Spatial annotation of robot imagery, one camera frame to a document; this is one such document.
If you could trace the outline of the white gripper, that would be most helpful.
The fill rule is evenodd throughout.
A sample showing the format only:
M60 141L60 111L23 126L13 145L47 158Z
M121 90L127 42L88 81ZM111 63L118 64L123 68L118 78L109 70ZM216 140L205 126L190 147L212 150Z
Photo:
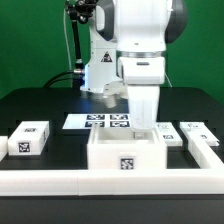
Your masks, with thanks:
M131 127L135 139L146 138L146 132L156 124L160 87L150 85L128 85L128 107Z

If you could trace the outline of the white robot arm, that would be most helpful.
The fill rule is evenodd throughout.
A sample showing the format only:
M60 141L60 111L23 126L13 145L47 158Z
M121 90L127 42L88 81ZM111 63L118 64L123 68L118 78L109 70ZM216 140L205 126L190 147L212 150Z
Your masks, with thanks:
M91 10L91 57L81 90L128 99L132 133L155 128L160 85L165 81L166 45L187 24L185 0L85 0Z

